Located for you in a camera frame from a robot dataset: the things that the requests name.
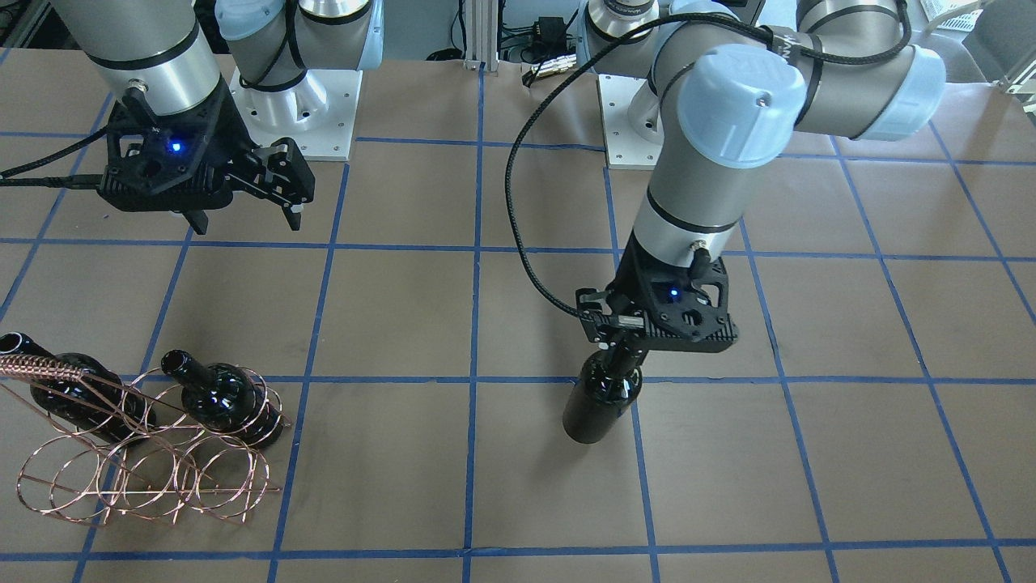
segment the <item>black wine bottle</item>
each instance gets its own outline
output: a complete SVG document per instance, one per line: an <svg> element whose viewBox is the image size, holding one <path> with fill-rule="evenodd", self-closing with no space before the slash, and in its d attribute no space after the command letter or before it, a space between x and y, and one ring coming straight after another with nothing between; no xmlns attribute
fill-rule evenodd
<svg viewBox="0 0 1036 583"><path fill-rule="evenodd" d="M108 371L95 359L79 353L52 355L37 345L27 334L12 332L0 337L0 355L27 355L53 358L65 365L82 369L94 377L108 382L122 385L118 375ZM33 380L50 391L36 386L29 386L32 401L45 411L70 422L80 430L88 431L108 443L120 442L136 432L131 429L123 415L142 424L146 428L155 427L154 411L148 411L147 422L144 422L146 404L144 398L132 392L108 386L104 383L84 381L89 387L70 381Z"/></svg>
<svg viewBox="0 0 1036 583"><path fill-rule="evenodd" d="M184 351L162 357L162 371L180 384L180 403L205 429L263 448L281 437L284 421L240 369L223 362L203 366Z"/></svg>

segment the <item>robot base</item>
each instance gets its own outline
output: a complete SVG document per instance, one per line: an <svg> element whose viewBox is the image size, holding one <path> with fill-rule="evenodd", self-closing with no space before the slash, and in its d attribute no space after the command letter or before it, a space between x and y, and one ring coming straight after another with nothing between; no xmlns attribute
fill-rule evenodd
<svg viewBox="0 0 1036 583"><path fill-rule="evenodd" d="M598 78L609 168L652 170L662 151L662 144L640 137L630 122L630 103L643 84L643 79L617 75L601 75Z"/></svg>
<svg viewBox="0 0 1036 583"><path fill-rule="evenodd" d="M306 159L319 162L348 162L352 148L353 129L356 123L356 106L359 103L359 87L363 71L311 69L311 75L327 90L329 109L324 114L326 120L305 132L271 132L252 119L251 111L236 98L241 89L240 74L235 69L230 81L230 92L234 105L244 119L252 139L259 145L268 146L274 141L289 137L298 143Z"/></svg>

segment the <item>blue tape line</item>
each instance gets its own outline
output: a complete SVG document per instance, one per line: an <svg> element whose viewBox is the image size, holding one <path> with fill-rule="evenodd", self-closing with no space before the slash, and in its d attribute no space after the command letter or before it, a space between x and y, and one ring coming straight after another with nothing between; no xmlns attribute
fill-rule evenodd
<svg viewBox="0 0 1036 583"><path fill-rule="evenodd" d="M162 333L162 327L166 322L166 315L169 314L169 305L173 302L173 291L176 289L176 283L180 279L180 272L183 270L183 262L188 258L188 251L191 250L191 239L194 236L194 230L188 227L188 232L183 235L183 240L180 242L180 254L176 258L176 265L173 267L173 274L169 279L169 287L166 289L166 297L162 300L162 308L159 310L159 318L155 321L154 329L151 331L151 340L147 344L147 350L144 352L144 361L140 363L140 374L143 375L149 370L151 359L154 357L154 350L159 345L159 336Z"/></svg>
<svg viewBox="0 0 1036 583"><path fill-rule="evenodd" d="M422 145L456 145L474 147L513 147L511 142L487 142L482 136L477 140L435 140L427 138L380 138L371 136L358 136L357 142L377 142L388 144L422 144ZM521 147L528 149L581 149L587 151L605 151L603 146L589 144L538 144L522 143Z"/></svg>
<svg viewBox="0 0 1036 583"><path fill-rule="evenodd" d="M640 502L644 509L644 529L648 533L648 556L651 561L651 579L661 583L662 573L658 566L658 545L655 540L655 514L651 505L651 490L648 487L648 465L644 462L644 442L640 432L640 408L634 403L630 408L633 420L633 446L637 453L637 475L640 478Z"/></svg>
<svg viewBox="0 0 1036 583"><path fill-rule="evenodd" d="M274 535L272 557L269 560L268 583L277 581L279 556L284 545L284 531L288 525L288 508L291 506L291 493L295 486L295 468L298 465L298 450L303 441L303 428L306 427L306 406L309 403L310 385L313 378L313 367L316 362L317 345L320 338L320 326L323 322L324 304L327 301L327 287L330 284L332 267L335 262L335 247L330 244L338 239L339 226L342 224L342 207L345 205L345 193L349 183L349 165L342 168L342 183L338 192L338 204L335 207L335 217L332 221L330 239L327 247L327 258L324 260L323 276L320 281L320 296L317 299L316 314L313 317L313 332L310 336L310 349L306 357L306 381L303 383L301 396L298 398L298 413L295 416L295 428L291 441L291 456L288 459L288 471L284 480L284 491L281 495L281 512L277 519L277 531Z"/></svg>
<svg viewBox="0 0 1036 583"><path fill-rule="evenodd" d="M0 237L0 243L28 244L36 238ZM39 239L40 244L90 244L90 245L123 245L123 246L179 246L182 241L176 239L141 239L141 238L51 238ZM334 246L340 250L355 251L435 251L471 253L476 250L484 253L517 253L515 246L479 246L470 244L405 244L405 243L371 243L371 242L303 242L303 241L262 241L262 240L213 240L193 239L191 246L220 247L259 247L259 249L327 249ZM570 253L607 255L616 253L615 249L602 246L528 246L529 253ZM778 258L809 258L809 259L876 259L872 253L826 253L819 251L752 251L756 257ZM748 253L741 250L725 251L729 256L744 257ZM901 261L985 261L985 262L1036 262L1036 257L1023 256L982 256L982 255L914 255L914 254L883 254L886 259Z"/></svg>
<svg viewBox="0 0 1036 583"><path fill-rule="evenodd" d="M954 159L954 164L967 164L968 166L1036 166L1036 162L1008 162L998 159Z"/></svg>
<svg viewBox="0 0 1036 583"><path fill-rule="evenodd" d="M604 197L608 206L608 231L611 236L611 259L618 268L620 247L618 230L615 226L615 203L611 192L611 172L605 165L601 171L604 173ZM658 565L658 551L655 540L655 513L651 505L651 489L648 487L648 465L644 462L643 435L640 432L640 408L633 404L630 408L630 417L633 421L633 445L637 455L637 475L640 479L640 503L644 512L644 531L648 537L649 561L651 563L652 583L661 583L662 574Z"/></svg>
<svg viewBox="0 0 1036 583"><path fill-rule="evenodd" d="M759 307L762 309L762 320L767 325L767 334L770 337L770 348L774 355L774 365L777 368L777 376L780 380L781 391L784 393L784 403L787 407L788 417L792 420L792 429L795 432L795 441L799 448L799 458L802 460L802 469L806 476L806 486L809 488L809 497L812 500L813 513L816 515L816 526L821 533L821 543L824 547L824 554L828 559L828 570L831 572L832 583L839 583L838 566L835 563L835 555L831 548L831 537L828 535L827 521L824 520L824 509L821 506L821 495L816 490L816 480L813 478L813 469L809 463L809 455L806 451L806 440L802 433L802 426L799 422L799 414L796 411L795 399L792 397L790 385L787 382L787 375L784 372L784 362L780 356L780 346L777 344L777 333L774 329L773 319L770 316L770 307L767 303L767 296L762 289L762 278L759 275L758 265L755 263L755 255L752 252L752 240L748 235L748 225L745 220L741 220L741 237L748 252L748 264L752 269L752 279L755 281L755 291L759 297Z"/></svg>
<svg viewBox="0 0 1036 583"><path fill-rule="evenodd" d="M931 126L933 133L936 133L936 139L939 140L939 134L936 130L934 124L930 121L928 124ZM917 341L917 337L914 334L914 327L911 325L910 317L906 315L906 309L902 303L902 298L899 296L899 289L896 287L895 282L892 279L892 271L889 270L888 263L882 257L882 247L877 241L877 235L874 233L874 229L870 224L870 218L867 216L867 211L863 206L863 199L860 197L860 193L856 187L856 182L853 180L853 175L848 171L848 166L845 164L845 159L840 157L841 151L838 148L838 143L834 138L831 138L831 143L834 145L835 153L839 154L839 165L842 168L842 172L845 175L845 181L848 184L850 192L853 194L853 199L856 201L857 208L860 211L860 216L863 218L864 227L867 229L867 235L870 237L870 243L874 247L874 253L879 256L877 262L882 266L882 271L885 274L885 279L889 285L889 291L892 294L892 300L895 302L896 311L899 313L899 318L902 320L903 327L906 329L906 336L910 338L911 347L914 349L914 354L917 358L917 362L921 368L921 373L924 375L925 380L928 381L928 392L931 395L931 400L936 405L936 411L939 413L939 419L943 425L943 430L946 432L946 438L949 441L950 448L953 450L953 457L957 462L957 467L960 470L960 475L965 479L965 485L968 487L968 493L971 495L972 503L975 505L975 512L978 514L979 522L982 524L982 530L985 532L986 544L992 548L992 554L997 559L997 564L1000 566L1000 573L1004 578L1004 583L1011 583L1011 576L1007 572L1007 565L1004 562L1003 554L1000 552L1000 548L997 545L996 537L992 533L992 528L989 525L989 519L985 514L985 509L982 507L982 501L979 499L978 490L975 488L975 483L972 480L971 473L968 471L968 465L965 463L963 456L960 454L960 448L957 445L956 437L953 435L953 430L950 427L949 417L946 415L946 411L943 409L942 400L939 397L939 391L936 389L936 384L931 381L931 373L928 371L928 366L924 360L924 355L921 352L921 345ZM949 158L949 151L945 150L947 153L947 158ZM988 233L989 240L996 245L996 241L992 239L991 233ZM996 247L998 255L1000 255L999 247Z"/></svg>
<svg viewBox="0 0 1036 583"><path fill-rule="evenodd" d="M1036 538L1001 538L1001 547L1036 548ZM917 541L844 541L833 542L835 551L892 549L974 549L986 548L985 538L947 538ZM655 549L660 555L801 553L823 551L822 543L762 543L742 545L663 545ZM549 557L593 555L646 555L646 546L626 547L517 547L477 549L340 549L282 551L285 560L334 559L421 559L471 557ZM71 562L80 553L0 553L0 562ZM103 551L92 553L90 560L99 561L220 561L234 559L268 560L272 551Z"/></svg>
<svg viewBox="0 0 1036 583"><path fill-rule="evenodd" d="M109 93L105 97L104 103L100 104L100 111L97 116L93 119L93 125L90 126L90 132L96 132L100 126L100 121L104 119L105 113L108 111L108 106L112 101L112 94ZM75 174L79 171L80 165L86 157L86 149L83 148L76 155L76 162L71 165L70 173ZM64 200L66 188L61 188L58 191L57 198L54 199L54 204L51 205L50 211L47 213L47 218L44 224L39 227L39 232L36 233L36 237L32 239L32 247L29 249L29 253L25 257L25 261L22 262L22 268L19 269L18 275L15 276L15 281L10 285L10 289L7 291L7 296L4 298L3 304L0 304L0 321L3 321L4 317L7 315L7 311L10 309L11 303L15 301L15 296L18 294L19 288L22 286L22 282L25 281L25 274L29 271L29 265L32 264L32 260L36 257L36 251L39 250L39 245L44 237L47 235L47 230L51 227L51 223L54 222L54 216L57 215L58 207L61 206L61 201Z"/></svg>
<svg viewBox="0 0 1036 583"><path fill-rule="evenodd" d="M123 375L125 381L136 379L133 375ZM268 383L294 383L300 384L307 381L326 385L424 385L428 383L440 383L447 385L466 385L471 382L470 377L319 377L319 376L293 376L293 375L272 375L265 377ZM564 385L576 382L575 377L478 377L476 379L483 384L499 385ZM144 378L148 382L170 382L164 375L149 375ZM977 385L977 386L1036 386L1036 379L977 379L977 378L949 378L932 377L925 379L922 377L853 377L838 375L819 375L813 377L785 377L788 384L807 383L856 383L862 385ZM644 383L672 383L679 385L775 385L780 383L780 377L644 377Z"/></svg>
<svg viewBox="0 0 1036 583"><path fill-rule="evenodd" d="M979 224L982 225L982 230L985 231L985 235L989 238L994 252L997 253L997 257L1004 265L1004 270L1007 271L1007 276L1011 280L1011 285L1014 286L1015 293L1017 293L1018 298L1021 300L1021 305L1025 307L1026 312L1029 313L1029 320L1032 321L1033 324L1036 324L1036 313L1033 312L1033 307L1029 303L1029 298L1026 297L1025 291L1021 290L1021 286L1018 284L1017 278L1014 276L1014 271L1011 269L1011 265L1008 264L1007 260L1004 258L1004 252L1001 250L1000 243L997 242L997 237L992 235L992 230L989 228L989 224L985 221L985 216L982 215L982 210L979 209L978 202L975 201L975 197L972 196L971 188L968 187L968 183L965 182L963 175L960 174L960 168L957 167L956 162L950 154L950 150L946 147L943 137L939 134L939 129L936 128L936 124L931 121L929 121L928 124L931 125L931 133L936 135L936 141L939 142L939 147L943 148L943 153L946 154L946 158L950 162L950 168L953 169L953 174L957 177L957 181L960 182L960 187L965 191L965 196L968 197L968 202L975 211L975 216L978 217Z"/></svg>
<svg viewBox="0 0 1036 583"><path fill-rule="evenodd" d="M485 142L484 145L488 147L514 147L513 142ZM525 143L522 142L522 148L528 149L580 149L584 151L607 151L604 146L596 146L589 144L537 144L537 143Z"/></svg>
<svg viewBox="0 0 1036 583"><path fill-rule="evenodd" d="M481 294L482 279L482 195L484 192L483 179L485 163L485 127L486 127L486 68L483 64L479 68L479 129L478 129L478 159L476 162L474 177L474 261L471 282L471 359L469 375L471 377L468 384L467 397L467 458L464 463L464 556L461 567L461 581L470 583L471 581L471 556L469 551L472 545L474 530L474 458L476 458L476 433L478 422L478 399L479 399L479 300Z"/></svg>
<svg viewBox="0 0 1036 583"><path fill-rule="evenodd" d="M75 553L2 553L0 562L71 562L79 560Z"/></svg>

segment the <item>electrical cable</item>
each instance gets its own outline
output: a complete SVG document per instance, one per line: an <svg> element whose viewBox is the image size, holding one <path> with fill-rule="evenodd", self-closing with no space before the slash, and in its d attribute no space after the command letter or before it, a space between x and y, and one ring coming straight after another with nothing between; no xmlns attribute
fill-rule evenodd
<svg viewBox="0 0 1036 583"><path fill-rule="evenodd" d="M912 31L910 28L910 16L906 13L906 0L896 0L896 11L899 13L899 23L902 25L903 33L902 36L900 36L899 41L888 51L883 51L866 57L843 57L802 47L801 54L805 57L810 57L818 61L829 62L832 64L863 65L885 62L898 55L899 52L910 43Z"/></svg>
<svg viewBox="0 0 1036 583"><path fill-rule="evenodd" d="M0 178L0 186L45 186L69 190L94 190L100 185L100 174L46 176L42 178Z"/></svg>
<svg viewBox="0 0 1036 583"><path fill-rule="evenodd" d="M90 134L89 136L83 138L82 140L71 144L70 146L59 149L58 151L55 151L50 155L40 157L35 162L29 162L28 164L16 166L9 170L4 170L3 172L0 172L0 178L9 178L11 176L17 176L18 174L22 174L30 170L35 170L36 168L40 168L42 166L47 166L48 164L60 159L74 151L83 149L84 147L103 138L107 133L108 133L108 126L106 125L97 129L96 132Z"/></svg>
<svg viewBox="0 0 1036 583"><path fill-rule="evenodd" d="M572 12L572 18L569 19L569 22L565 23L565 31L564 31L565 38L564 38L564 41L566 43L566 48L568 48L569 28L572 26L572 23L574 23L576 21L576 17L577 16L579 16L579 8L576 8L576 11ZM550 60L550 53L551 53L551 51L555 50L557 48L557 40L558 40L557 38L554 38L553 42L550 46L548 46L548 47L546 47L544 49L543 57L540 58L540 65L536 67L536 72L534 72L534 74L531 74L531 75L529 75L527 77L527 79L528 79L527 82L525 81L526 77L522 76L522 82L521 82L522 85L524 85L526 87L531 87L533 83L536 83L537 78L540 77L540 71L543 70L544 63L546 63L548 60Z"/></svg>
<svg viewBox="0 0 1036 583"><path fill-rule="evenodd" d="M460 21L460 45L467 58L467 26L464 25L464 0L457 0L457 19Z"/></svg>
<svg viewBox="0 0 1036 583"><path fill-rule="evenodd" d="M877 53L874 55L869 55L866 57L844 57L840 55L831 55L828 53L812 51L812 50L809 50L807 52L805 48L802 49L802 54L814 59L835 64L874 64L891 59L896 54L898 54L898 52L901 51L906 46L908 42L910 42L910 32L911 32L910 21L905 14L906 11L905 0L896 0L896 6L900 14L900 20L903 24L903 38L900 38L899 42L897 42L892 49L889 49L888 51L883 51L882 53ZM546 299L548 302L550 302L555 309L562 311L563 313L573 318L589 321L588 315L581 314L578 310L570 307L569 304L565 303L556 296L551 294L550 290L547 289L547 287L543 284L543 282L540 281L540 278L537 276L536 271L533 269L533 265L529 262L528 251L525 249L525 242L522 240L521 232L518 229L518 220L515 215L514 193L512 192L511 188L511 181L512 181L511 178L512 174L514 173L515 157L518 155L518 150L521 148L521 143L525 139L525 136L528 134L529 129L533 128L533 125L540 118L540 116L543 115L543 112L547 109L547 107L549 107L550 104L553 103L553 100L557 97L558 94L560 94L562 91L564 91L570 85L575 83L576 79L578 79L584 72L593 68L594 65L596 65L601 59L606 57L609 53L611 53L618 47L623 46L630 38L637 36L638 34L641 34L653 28L669 23L690 23L690 22L708 23L714 26L719 26L721 28L726 28L735 32L741 33L745 36L748 36L750 38L755 38L756 40L759 40L766 46L770 46L770 43L773 40L773 32L764 28L756 28L754 26L732 20L725 14L701 13L701 12L678 13L678 14L669 14L666 17L662 17L653 20L651 22L648 22L645 24L642 24L634 28L633 30L630 30L629 32L623 34L618 38L615 38L611 42L609 42L605 48L601 49L596 55L591 57L589 60L580 65L579 68L577 68L567 78L565 78L565 81L562 81L562 83L557 87L555 87L554 90L551 91L550 94L548 94L543 99L540 106L536 108L536 111L534 111L533 114L529 115L528 119L525 121L525 124L522 125L522 128L518 132L518 137L515 138L514 144L512 144L511 146L511 152L508 154L507 167L505 168L503 171L503 196L505 199L507 200L508 220L511 223L511 234L514 236L515 245L518 247L518 256L521 259L522 267L525 269L525 274L528 276L529 282L533 283L533 286L536 287L536 290L539 291L540 295L543 296L543 298Z"/></svg>

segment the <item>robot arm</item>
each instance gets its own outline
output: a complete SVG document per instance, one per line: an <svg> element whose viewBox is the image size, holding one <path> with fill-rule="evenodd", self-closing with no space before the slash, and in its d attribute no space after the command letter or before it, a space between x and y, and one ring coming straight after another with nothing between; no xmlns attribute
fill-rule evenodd
<svg viewBox="0 0 1036 583"><path fill-rule="evenodd" d="M53 4L117 97L106 127L105 173L80 178L75 187L96 187L120 210L180 212L201 234L204 210L227 206L235 191L244 191L281 206L292 230L300 227L303 205L314 197L313 173L291 138L267 147L253 142L188 0ZM287 103L282 92L300 84L306 67L377 66L380 6L380 0L288 0L287 7L285 0L221 0L218 12L255 92ZM277 18L288 9L298 18ZM263 43L257 33L277 34L278 23L282 36ZM292 105L300 121L320 120L319 107L307 119L306 104Z"/></svg>
<svg viewBox="0 0 1036 583"><path fill-rule="evenodd" d="M648 351L712 353L737 341L720 255L794 128L895 140L934 113L945 68L934 53L902 46L901 1L807 0L806 32L746 35L722 19L662 29L649 77L662 150L614 280L576 293L601 351L566 407L573 439L600 440L636 399ZM671 8L733 19L708 0Z"/></svg>

